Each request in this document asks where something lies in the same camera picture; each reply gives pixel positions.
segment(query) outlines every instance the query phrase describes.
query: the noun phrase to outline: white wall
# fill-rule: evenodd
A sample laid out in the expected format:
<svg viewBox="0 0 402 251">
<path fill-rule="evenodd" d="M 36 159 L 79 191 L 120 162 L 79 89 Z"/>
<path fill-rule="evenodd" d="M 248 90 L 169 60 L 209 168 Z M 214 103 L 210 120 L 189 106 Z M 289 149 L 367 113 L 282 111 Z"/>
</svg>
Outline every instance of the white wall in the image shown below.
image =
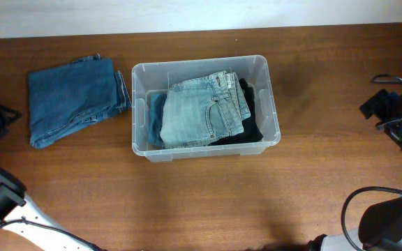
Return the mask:
<svg viewBox="0 0 402 251">
<path fill-rule="evenodd" d="M 402 22 L 402 0 L 1 0 L 0 38 Z"/>
</svg>

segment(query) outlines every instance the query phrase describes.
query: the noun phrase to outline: dark blue jeans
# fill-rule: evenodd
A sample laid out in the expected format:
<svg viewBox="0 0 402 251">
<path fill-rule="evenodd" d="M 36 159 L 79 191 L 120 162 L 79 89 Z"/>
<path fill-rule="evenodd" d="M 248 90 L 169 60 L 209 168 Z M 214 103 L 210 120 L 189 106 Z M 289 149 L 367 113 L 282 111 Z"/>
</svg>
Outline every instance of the dark blue jeans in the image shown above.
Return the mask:
<svg viewBox="0 0 402 251">
<path fill-rule="evenodd" d="M 30 143 L 44 148 L 131 107 L 122 74 L 99 54 L 29 73 Z"/>
</svg>

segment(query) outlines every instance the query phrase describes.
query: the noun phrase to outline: clear plastic container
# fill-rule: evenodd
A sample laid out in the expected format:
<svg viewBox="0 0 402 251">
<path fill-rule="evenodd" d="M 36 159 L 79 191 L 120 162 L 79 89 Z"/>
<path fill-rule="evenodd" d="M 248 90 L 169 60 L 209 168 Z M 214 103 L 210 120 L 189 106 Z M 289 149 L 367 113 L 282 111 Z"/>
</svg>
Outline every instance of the clear plastic container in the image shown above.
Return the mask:
<svg viewBox="0 0 402 251">
<path fill-rule="evenodd" d="M 148 143 L 150 95 L 173 84 L 226 70 L 244 78 L 255 91 L 255 118 L 263 140 L 256 143 L 159 149 Z M 133 151 L 152 162 L 230 154 L 260 154 L 280 141 L 267 60 L 260 55 L 165 63 L 139 63 L 132 70 Z"/>
</svg>

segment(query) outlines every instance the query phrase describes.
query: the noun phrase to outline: folded clothing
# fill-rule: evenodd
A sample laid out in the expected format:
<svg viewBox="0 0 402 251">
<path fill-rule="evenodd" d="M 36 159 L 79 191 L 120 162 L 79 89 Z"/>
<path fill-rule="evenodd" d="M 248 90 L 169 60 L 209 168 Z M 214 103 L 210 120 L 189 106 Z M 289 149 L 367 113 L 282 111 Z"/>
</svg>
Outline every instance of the folded clothing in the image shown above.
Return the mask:
<svg viewBox="0 0 402 251">
<path fill-rule="evenodd" d="M 220 146 L 225 144 L 242 144 L 242 143 L 253 143 L 262 140 L 263 135 L 258 129 L 257 123 L 255 121 L 255 103 L 254 103 L 254 90 L 248 85 L 245 79 L 239 80 L 240 87 L 243 89 L 244 98 L 248 104 L 249 110 L 251 111 L 251 116 L 242 121 L 244 131 L 235 136 L 229 136 L 222 138 L 216 142 L 210 144 L 210 146 Z"/>
<path fill-rule="evenodd" d="M 29 73 L 30 143 L 44 148 L 131 107 L 122 74 L 99 54 Z"/>
<path fill-rule="evenodd" d="M 162 116 L 164 112 L 166 93 L 153 93 L 151 95 L 150 107 L 150 129 L 148 131 L 148 142 L 155 146 L 164 148 L 161 139 Z"/>
<path fill-rule="evenodd" d="M 242 133 L 250 116 L 235 73 L 189 79 L 167 92 L 161 138 L 166 149 L 207 146 Z"/>
</svg>

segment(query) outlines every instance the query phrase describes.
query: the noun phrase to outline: brown wooden surface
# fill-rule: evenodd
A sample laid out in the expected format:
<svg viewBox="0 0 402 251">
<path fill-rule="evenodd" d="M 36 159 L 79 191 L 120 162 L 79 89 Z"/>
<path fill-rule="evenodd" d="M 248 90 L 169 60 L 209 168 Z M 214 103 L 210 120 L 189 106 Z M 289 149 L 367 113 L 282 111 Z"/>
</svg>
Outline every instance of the brown wooden surface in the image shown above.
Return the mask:
<svg viewBox="0 0 402 251">
<path fill-rule="evenodd" d="M 131 149 L 131 110 L 36 150 L 29 145 L 29 71 L 100 53 L 136 63 L 261 54 L 269 62 L 281 142 L 261 155 L 152 163 Z M 340 234 L 344 199 L 402 186 L 402 152 L 358 107 L 402 76 L 402 24 L 0 39 L 0 102 L 24 116 L 0 141 L 0 166 L 43 211 L 108 250 L 244 250 Z M 387 195 L 368 193 L 348 212 Z M 0 232 L 0 250 L 38 250 Z"/>
</svg>

